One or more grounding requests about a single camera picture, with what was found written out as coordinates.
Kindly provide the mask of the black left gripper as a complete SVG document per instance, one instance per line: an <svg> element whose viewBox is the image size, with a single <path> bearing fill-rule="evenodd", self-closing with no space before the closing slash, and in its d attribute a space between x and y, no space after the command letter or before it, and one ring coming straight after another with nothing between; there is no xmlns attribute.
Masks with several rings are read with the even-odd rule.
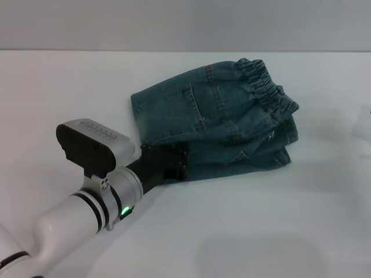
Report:
<svg viewBox="0 0 371 278"><path fill-rule="evenodd" d="M184 181L188 163L188 144L141 145L141 157L126 167L140 180L143 193L165 181Z"/></svg>

